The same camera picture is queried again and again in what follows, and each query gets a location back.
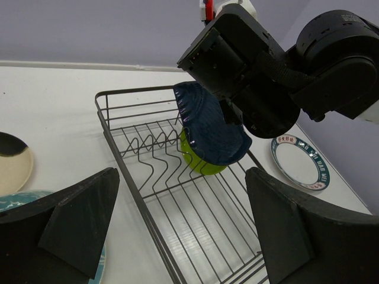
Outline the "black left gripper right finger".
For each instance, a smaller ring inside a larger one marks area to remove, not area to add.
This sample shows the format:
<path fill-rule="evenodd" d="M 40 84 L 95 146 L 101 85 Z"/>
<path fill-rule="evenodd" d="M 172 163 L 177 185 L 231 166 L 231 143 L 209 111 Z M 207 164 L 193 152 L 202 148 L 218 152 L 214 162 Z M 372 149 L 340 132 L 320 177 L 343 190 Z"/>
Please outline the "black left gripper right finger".
<path fill-rule="evenodd" d="M 270 283 L 378 283 L 378 217 L 253 167 L 246 187 Z"/>

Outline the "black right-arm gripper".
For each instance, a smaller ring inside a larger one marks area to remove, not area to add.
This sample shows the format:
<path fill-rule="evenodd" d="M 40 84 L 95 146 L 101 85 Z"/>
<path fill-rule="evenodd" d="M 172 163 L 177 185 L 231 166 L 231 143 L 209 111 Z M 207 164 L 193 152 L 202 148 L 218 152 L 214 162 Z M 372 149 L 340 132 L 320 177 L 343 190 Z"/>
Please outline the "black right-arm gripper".
<path fill-rule="evenodd" d="M 300 108 L 282 80 L 270 78 L 285 63 L 285 51 L 238 4 L 226 5 L 204 27 L 177 65 L 209 93 L 230 103 L 246 129 L 275 138 L 297 122 Z"/>

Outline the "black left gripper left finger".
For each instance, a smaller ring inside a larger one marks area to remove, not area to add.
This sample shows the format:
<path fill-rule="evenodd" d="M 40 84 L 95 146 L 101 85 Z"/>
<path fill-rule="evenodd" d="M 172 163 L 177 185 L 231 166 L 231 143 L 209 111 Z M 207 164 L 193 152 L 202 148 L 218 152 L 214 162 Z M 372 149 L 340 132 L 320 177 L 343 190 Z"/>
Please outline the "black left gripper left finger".
<path fill-rule="evenodd" d="M 108 167 L 1 212 L 1 283 L 88 283 L 95 277 L 120 176 Z"/>

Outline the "red and teal plate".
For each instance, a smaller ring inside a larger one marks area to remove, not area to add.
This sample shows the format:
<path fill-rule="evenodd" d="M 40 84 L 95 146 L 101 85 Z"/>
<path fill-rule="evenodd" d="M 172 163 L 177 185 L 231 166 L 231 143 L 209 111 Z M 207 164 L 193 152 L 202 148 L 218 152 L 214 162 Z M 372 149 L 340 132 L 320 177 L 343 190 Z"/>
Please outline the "red and teal plate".
<path fill-rule="evenodd" d="M 53 191 L 38 190 L 22 191 L 1 196 L 1 213 L 25 204 L 29 204 L 50 194 L 53 194 Z M 106 265 L 106 254 L 106 245 L 104 244 L 95 278 L 90 279 L 88 282 L 89 284 L 100 284 L 102 282 Z"/>

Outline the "dark blue leaf dish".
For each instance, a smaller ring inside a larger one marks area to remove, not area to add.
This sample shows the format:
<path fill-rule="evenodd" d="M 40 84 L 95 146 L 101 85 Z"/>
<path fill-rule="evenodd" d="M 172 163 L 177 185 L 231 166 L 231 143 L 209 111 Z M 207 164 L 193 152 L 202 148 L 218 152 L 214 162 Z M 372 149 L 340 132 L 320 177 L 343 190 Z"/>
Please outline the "dark blue leaf dish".
<path fill-rule="evenodd" d="M 227 124 L 219 100 L 196 81 L 173 86 L 189 146 L 205 162 L 228 166 L 249 150 L 252 139 L 240 124 Z"/>

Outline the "white plate green rim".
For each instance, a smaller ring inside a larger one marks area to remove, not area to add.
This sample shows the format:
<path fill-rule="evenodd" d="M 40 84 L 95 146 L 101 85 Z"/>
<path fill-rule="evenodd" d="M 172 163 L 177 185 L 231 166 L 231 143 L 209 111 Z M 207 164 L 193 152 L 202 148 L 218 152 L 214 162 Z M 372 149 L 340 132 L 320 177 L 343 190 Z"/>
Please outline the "white plate green rim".
<path fill-rule="evenodd" d="M 311 191 L 323 191 L 330 173 L 323 157 L 311 145 L 291 134 L 272 139 L 271 154 L 280 171 L 294 184 Z"/>

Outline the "beige plate black spot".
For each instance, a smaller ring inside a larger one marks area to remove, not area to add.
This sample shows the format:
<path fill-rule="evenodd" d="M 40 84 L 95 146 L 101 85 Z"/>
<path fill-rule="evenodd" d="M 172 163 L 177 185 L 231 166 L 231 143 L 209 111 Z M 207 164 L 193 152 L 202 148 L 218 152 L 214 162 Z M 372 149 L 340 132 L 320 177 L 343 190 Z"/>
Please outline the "beige plate black spot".
<path fill-rule="evenodd" d="M 18 192 L 29 180 L 34 158 L 29 146 L 1 132 L 1 196 Z"/>

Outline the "lime green plate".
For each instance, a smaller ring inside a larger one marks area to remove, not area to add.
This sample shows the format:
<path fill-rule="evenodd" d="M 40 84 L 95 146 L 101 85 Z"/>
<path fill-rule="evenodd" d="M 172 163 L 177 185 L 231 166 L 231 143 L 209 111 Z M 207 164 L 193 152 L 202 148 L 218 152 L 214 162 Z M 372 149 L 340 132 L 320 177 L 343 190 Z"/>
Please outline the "lime green plate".
<path fill-rule="evenodd" d="M 201 159 L 189 145 L 185 135 L 185 129 L 182 128 L 180 133 L 181 153 L 189 168 L 201 175 L 216 175 L 222 172 L 227 166 L 218 166 L 207 163 Z"/>

